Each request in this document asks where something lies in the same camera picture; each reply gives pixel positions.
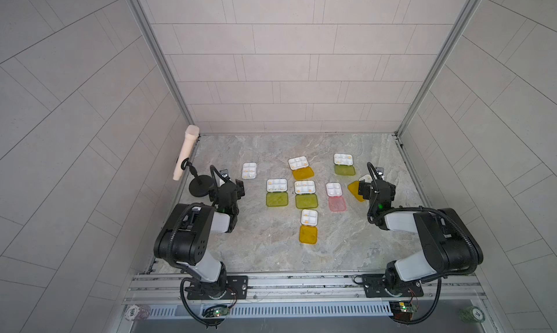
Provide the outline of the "small yellow pillbox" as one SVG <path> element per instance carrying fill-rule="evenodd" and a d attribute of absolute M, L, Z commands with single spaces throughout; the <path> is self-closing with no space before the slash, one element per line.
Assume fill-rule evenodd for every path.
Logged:
<path fill-rule="evenodd" d="M 299 241 L 307 245 L 315 245 L 318 241 L 319 214 L 315 210 L 304 209 L 300 218 Z"/>

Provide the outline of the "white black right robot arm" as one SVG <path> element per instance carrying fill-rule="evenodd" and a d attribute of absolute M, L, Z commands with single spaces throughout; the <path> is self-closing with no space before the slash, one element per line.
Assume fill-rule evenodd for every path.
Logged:
<path fill-rule="evenodd" d="M 394 208 L 395 185 L 384 180 L 358 182 L 358 194 L 369 201 L 370 224 L 416 234 L 421 244 L 413 255 L 389 262 L 383 275 L 361 277 L 368 298 L 422 296 L 422 283 L 472 274 L 483 262 L 481 247 L 454 209 Z"/>

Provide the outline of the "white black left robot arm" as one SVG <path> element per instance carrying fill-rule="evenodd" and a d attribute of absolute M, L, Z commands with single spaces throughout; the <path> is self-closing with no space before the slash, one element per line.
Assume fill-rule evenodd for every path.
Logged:
<path fill-rule="evenodd" d="M 247 277 L 227 275 L 224 262 L 208 251 L 211 234 L 234 230 L 237 202 L 245 196 L 244 183 L 238 179 L 216 182 L 202 175 L 191 181 L 189 190 L 196 198 L 208 197 L 211 204 L 177 204 L 155 240 L 154 256 L 190 275 L 189 286 L 183 289 L 189 300 L 245 299 Z"/>

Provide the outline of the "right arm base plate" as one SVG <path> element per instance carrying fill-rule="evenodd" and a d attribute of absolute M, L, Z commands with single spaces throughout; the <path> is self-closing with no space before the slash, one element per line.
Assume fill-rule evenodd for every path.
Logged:
<path fill-rule="evenodd" d="M 361 284 L 367 298 L 410 298 L 423 297 L 424 291 L 419 281 L 404 282 L 396 276 L 388 279 L 386 275 L 364 274 Z"/>

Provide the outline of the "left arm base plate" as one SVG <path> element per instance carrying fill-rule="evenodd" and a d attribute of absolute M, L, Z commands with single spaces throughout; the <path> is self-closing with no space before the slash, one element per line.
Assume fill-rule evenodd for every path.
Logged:
<path fill-rule="evenodd" d="M 184 288 L 189 301 L 232 301 L 247 297 L 249 278 L 247 276 L 227 276 L 217 282 L 199 282 Z"/>

